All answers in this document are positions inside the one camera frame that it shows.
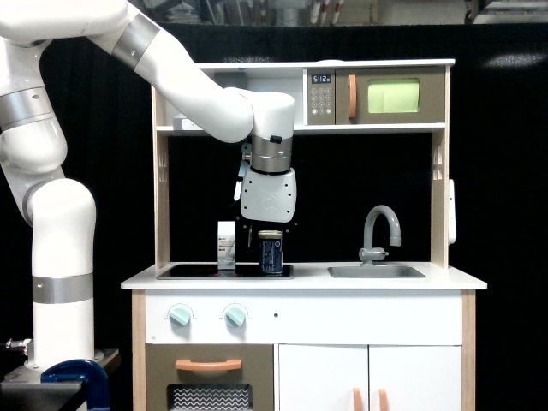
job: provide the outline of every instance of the stovetop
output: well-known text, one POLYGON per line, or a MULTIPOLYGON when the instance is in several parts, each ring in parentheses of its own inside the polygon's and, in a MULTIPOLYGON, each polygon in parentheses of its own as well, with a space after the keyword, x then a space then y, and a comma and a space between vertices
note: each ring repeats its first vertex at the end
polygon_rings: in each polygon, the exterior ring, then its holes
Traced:
POLYGON ((293 266, 284 264, 281 273, 264 273, 258 264, 236 264, 234 270, 219 270, 214 264, 180 264, 157 277, 158 280, 273 280, 293 278, 293 266))

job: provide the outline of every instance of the orange handle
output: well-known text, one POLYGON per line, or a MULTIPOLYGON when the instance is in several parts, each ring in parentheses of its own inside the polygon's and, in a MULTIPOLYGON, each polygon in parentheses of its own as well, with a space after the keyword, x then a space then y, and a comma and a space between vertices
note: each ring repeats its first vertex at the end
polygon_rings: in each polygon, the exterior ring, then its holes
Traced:
POLYGON ((354 411, 361 410, 361 392, 359 388, 354 388, 354 411))
POLYGON ((388 411, 388 397, 386 396, 386 390, 380 389, 378 391, 380 395, 380 411, 388 411))
POLYGON ((241 369, 241 360, 227 360, 225 362, 192 362, 179 360, 175 368, 182 371, 230 371, 241 369))
POLYGON ((348 76, 348 87, 350 87, 350 111, 348 114, 348 118, 356 118, 356 105, 358 101, 356 74, 351 74, 348 76))

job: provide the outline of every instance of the faucet handle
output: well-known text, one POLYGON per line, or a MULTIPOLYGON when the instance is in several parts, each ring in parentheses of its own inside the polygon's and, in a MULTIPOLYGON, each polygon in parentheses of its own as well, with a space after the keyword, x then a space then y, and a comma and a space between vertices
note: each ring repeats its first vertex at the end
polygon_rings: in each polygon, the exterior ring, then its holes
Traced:
POLYGON ((387 255, 388 253, 381 247, 360 249, 360 260, 366 264, 371 264, 372 261, 382 261, 387 255))

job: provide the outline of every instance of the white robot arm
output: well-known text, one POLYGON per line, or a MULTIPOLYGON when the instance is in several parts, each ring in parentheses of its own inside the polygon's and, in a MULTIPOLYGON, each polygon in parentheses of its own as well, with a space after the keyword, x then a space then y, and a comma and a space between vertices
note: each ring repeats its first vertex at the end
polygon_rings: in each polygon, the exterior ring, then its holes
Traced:
POLYGON ((39 72, 49 39, 82 36, 219 140, 237 142, 251 132, 244 217, 287 222, 295 209, 290 96, 221 88, 173 36, 126 0, 0 0, 0 165, 33 226, 34 350, 28 365, 38 369, 94 357, 95 204, 82 184, 64 178, 67 144, 39 72), (257 183, 263 188, 257 190, 257 183))

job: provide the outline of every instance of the gray faucet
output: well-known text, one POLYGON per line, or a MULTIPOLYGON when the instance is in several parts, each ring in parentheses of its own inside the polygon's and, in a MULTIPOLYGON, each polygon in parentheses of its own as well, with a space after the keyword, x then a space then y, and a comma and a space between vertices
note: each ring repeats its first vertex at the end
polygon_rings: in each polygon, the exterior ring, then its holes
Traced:
POLYGON ((381 261, 388 255, 383 248, 373 248, 373 225, 380 214, 386 217, 390 225, 390 245, 394 247, 402 245, 402 232, 396 214, 387 205, 377 205, 367 214, 366 226, 363 229, 363 248, 360 250, 360 260, 363 263, 360 266, 372 265, 374 260, 381 261))

